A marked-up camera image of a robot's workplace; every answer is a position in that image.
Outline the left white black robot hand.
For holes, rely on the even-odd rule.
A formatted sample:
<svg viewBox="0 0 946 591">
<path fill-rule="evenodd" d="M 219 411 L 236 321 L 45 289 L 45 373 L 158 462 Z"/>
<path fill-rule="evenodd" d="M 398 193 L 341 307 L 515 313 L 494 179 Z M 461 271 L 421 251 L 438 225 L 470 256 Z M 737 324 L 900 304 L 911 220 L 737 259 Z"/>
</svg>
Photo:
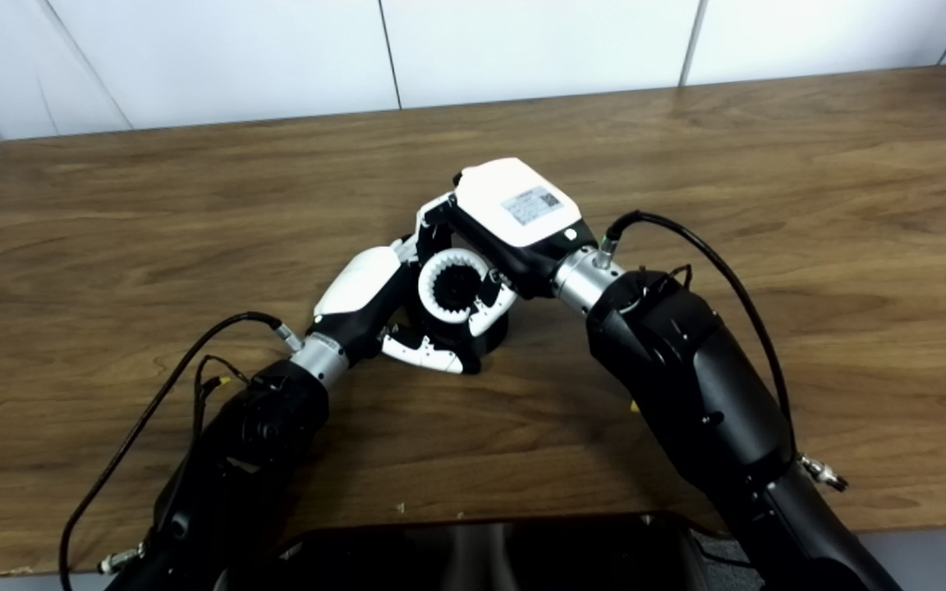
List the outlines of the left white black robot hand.
<svg viewBox="0 0 946 591">
<path fill-rule="evenodd" d="M 326 387 L 380 353 L 440 373 L 480 373 L 483 364 L 469 349 L 392 321 L 402 308 L 420 306 L 419 275 L 416 236 L 361 251 L 315 304 L 305 347 L 292 363 Z"/>
</svg>

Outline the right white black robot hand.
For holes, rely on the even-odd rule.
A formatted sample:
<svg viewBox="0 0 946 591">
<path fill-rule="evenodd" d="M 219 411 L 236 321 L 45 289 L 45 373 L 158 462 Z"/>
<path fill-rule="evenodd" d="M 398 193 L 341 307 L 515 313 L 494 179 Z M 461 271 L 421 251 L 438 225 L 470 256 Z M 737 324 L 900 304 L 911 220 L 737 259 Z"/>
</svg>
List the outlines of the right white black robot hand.
<svg viewBox="0 0 946 591">
<path fill-rule="evenodd" d="M 574 199 L 519 158 L 459 172 L 453 190 L 418 209 L 425 246 L 460 236 L 525 300 L 561 300 L 588 317 L 617 269 L 593 265 L 598 242 Z"/>
</svg>

